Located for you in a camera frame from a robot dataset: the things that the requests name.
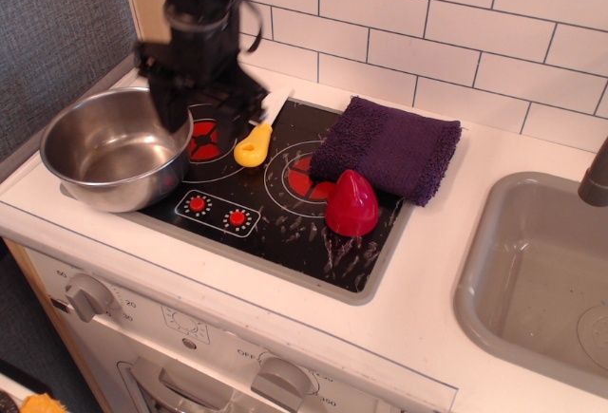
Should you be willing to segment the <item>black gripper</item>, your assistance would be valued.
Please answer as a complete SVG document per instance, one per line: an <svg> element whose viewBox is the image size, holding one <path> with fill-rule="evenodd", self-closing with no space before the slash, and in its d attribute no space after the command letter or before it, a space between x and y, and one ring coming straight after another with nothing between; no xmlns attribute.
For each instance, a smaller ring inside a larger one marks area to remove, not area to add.
<svg viewBox="0 0 608 413"><path fill-rule="evenodd" d="M262 39L263 19L248 0L223 0L219 16L210 19L166 2L163 12L171 29L170 42L135 45L139 74L148 80L152 101L170 133L186 123L189 101L208 89L228 95L216 109L218 145L232 145L250 120L261 120L261 103L268 91L238 64L241 7L250 9L258 22L259 32L246 50L252 53Z"/></svg>

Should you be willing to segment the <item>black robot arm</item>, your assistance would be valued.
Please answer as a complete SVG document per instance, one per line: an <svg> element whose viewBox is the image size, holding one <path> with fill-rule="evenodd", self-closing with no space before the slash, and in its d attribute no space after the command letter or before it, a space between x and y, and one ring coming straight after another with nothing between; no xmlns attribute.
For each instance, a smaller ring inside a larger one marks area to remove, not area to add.
<svg viewBox="0 0 608 413"><path fill-rule="evenodd" d="M168 131L186 123L197 97L213 92L224 99L215 112L220 147L231 146L249 120L261 118L267 91L238 64L243 1L165 0L169 43L135 45L137 68Z"/></svg>

